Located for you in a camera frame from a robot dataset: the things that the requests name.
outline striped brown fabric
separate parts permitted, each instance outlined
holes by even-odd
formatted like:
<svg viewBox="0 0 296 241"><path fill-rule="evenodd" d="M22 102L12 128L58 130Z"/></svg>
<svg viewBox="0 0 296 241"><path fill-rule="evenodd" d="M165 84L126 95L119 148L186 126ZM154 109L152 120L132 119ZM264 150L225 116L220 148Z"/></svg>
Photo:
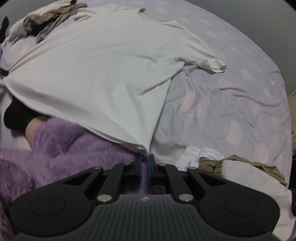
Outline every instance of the striped brown fabric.
<svg viewBox="0 0 296 241"><path fill-rule="evenodd" d="M281 184L283 184L285 187L287 187L287 183L286 183L284 175L280 173L279 169L276 166L270 166L270 165L266 165L266 164L263 164L260 162L252 162L252 161L249 161L245 158L242 158L242 157L239 157L236 155L227 157L222 160L209 160L206 157L201 157L199 159L199 168L203 169L205 171L208 171L210 173L213 173L216 176L221 177L222 162L224 160L241 161L244 163L248 163L248 164L260 169L261 171L267 173L271 177L277 179Z"/></svg>

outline shirt sleeve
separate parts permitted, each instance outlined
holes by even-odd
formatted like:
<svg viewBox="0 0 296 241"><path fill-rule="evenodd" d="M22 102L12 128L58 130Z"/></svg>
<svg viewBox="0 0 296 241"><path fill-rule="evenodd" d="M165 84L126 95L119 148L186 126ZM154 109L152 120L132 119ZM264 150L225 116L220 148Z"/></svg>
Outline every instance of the shirt sleeve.
<svg viewBox="0 0 296 241"><path fill-rule="evenodd" d="M195 34L191 34L182 44L181 59L185 63L203 69L221 73L226 69L225 63L218 59L210 47Z"/></svg>

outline mattress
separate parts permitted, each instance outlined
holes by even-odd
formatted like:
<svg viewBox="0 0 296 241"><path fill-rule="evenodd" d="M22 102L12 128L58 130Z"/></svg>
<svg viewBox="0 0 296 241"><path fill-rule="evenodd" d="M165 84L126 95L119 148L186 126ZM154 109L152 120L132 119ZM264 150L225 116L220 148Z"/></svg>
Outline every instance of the mattress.
<svg viewBox="0 0 296 241"><path fill-rule="evenodd" d="M227 65L223 74L185 66L171 81L155 129L150 153L174 164L187 146L208 147L223 156L238 155L276 165L289 180L292 164L291 121L285 84L276 64L239 30L182 0L85 0L88 7L115 3L145 7L161 18L177 20L197 34ZM70 18L59 28L73 22ZM6 45L0 67L9 68L34 46L34 38ZM8 131L1 101L2 148L28 148L23 137Z"/></svg>

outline purple fuzzy clothing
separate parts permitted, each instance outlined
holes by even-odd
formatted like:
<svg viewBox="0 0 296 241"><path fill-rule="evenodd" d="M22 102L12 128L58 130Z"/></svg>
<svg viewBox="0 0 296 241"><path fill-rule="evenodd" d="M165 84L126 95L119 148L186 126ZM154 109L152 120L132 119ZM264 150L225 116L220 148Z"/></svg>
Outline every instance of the purple fuzzy clothing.
<svg viewBox="0 0 296 241"><path fill-rule="evenodd" d="M121 162L133 162L135 153L119 144L98 137L79 125L51 118L37 130L32 151L1 150L0 157L0 240L15 234L4 212L20 195L71 176L93 166L111 169ZM125 193L160 194L163 187L147 184L147 165L142 184L130 185Z"/></svg>

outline silver rivet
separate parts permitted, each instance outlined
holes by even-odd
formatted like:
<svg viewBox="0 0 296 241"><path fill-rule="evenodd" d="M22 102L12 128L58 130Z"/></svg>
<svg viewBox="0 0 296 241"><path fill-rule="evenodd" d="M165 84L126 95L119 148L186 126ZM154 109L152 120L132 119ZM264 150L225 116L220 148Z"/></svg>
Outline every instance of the silver rivet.
<svg viewBox="0 0 296 241"><path fill-rule="evenodd" d="M193 200L193 196L191 194L188 193L183 193L181 195L179 195L179 200L182 202L190 202Z"/></svg>
<svg viewBox="0 0 296 241"><path fill-rule="evenodd" d="M97 200L100 202L109 202L112 199L112 196L109 194L101 194L97 196Z"/></svg>

